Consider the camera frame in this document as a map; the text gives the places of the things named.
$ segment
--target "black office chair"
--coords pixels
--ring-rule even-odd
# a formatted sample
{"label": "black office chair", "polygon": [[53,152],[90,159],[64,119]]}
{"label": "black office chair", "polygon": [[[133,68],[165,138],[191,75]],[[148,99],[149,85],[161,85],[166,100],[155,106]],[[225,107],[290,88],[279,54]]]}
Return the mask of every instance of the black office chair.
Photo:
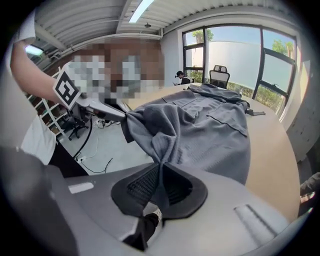
{"label": "black office chair", "polygon": [[72,136],[75,135],[78,139],[80,138],[78,132],[84,128],[88,129],[89,127],[86,126],[86,122],[83,120],[79,120],[78,118],[72,115],[72,111],[68,111],[68,119],[65,119],[64,123],[61,125],[61,129],[64,132],[72,130],[72,133],[68,137],[69,140],[72,140]]}
{"label": "black office chair", "polygon": [[226,66],[215,65],[213,70],[209,71],[210,75],[210,84],[227,89],[227,84],[230,78]]}

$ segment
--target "ceiling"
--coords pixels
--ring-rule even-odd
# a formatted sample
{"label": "ceiling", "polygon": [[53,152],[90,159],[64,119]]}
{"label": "ceiling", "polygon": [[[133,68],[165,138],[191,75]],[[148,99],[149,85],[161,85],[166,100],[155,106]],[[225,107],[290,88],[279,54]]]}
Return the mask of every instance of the ceiling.
{"label": "ceiling", "polygon": [[158,35],[160,29],[185,17],[228,6],[259,6],[289,14],[279,0],[154,0],[136,23],[129,23],[141,1],[47,0],[36,10],[34,44],[50,54],[106,35]]}

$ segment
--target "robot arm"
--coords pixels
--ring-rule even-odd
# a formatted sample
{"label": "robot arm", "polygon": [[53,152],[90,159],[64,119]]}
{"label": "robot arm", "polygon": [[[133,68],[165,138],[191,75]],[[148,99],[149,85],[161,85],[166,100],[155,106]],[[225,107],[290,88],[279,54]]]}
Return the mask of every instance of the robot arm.
{"label": "robot arm", "polygon": [[70,111],[72,110],[80,120],[90,114],[108,121],[122,121],[126,117],[124,112],[104,104],[98,99],[87,97],[79,91],[71,78],[72,72],[69,64],[70,62],[63,66],[53,86],[53,91],[63,104]]}

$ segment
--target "white sleeve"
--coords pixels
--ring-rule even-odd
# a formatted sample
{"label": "white sleeve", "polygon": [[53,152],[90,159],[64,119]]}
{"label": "white sleeve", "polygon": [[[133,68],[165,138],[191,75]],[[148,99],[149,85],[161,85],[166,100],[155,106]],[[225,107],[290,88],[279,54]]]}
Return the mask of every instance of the white sleeve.
{"label": "white sleeve", "polygon": [[20,28],[14,34],[11,42],[5,52],[5,65],[7,70],[11,73],[10,62],[13,44],[25,40],[28,45],[31,45],[36,40],[35,31],[35,11],[31,12],[29,16],[21,24]]}

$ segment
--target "light wood tabletop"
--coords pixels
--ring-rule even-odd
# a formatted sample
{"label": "light wood tabletop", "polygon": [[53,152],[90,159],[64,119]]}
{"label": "light wood tabletop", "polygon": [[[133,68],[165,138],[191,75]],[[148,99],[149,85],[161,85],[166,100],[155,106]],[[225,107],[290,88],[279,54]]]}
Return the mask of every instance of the light wood tabletop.
{"label": "light wood tabletop", "polygon": [[[140,98],[124,102],[134,110],[137,107],[188,88],[189,84],[161,87],[143,93]],[[275,113],[267,106],[246,96],[255,112],[266,115],[246,115],[250,138],[251,160],[245,186],[258,197],[281,212],[289,222],[298,217],[300,181],[295,154],[287,133]]]}

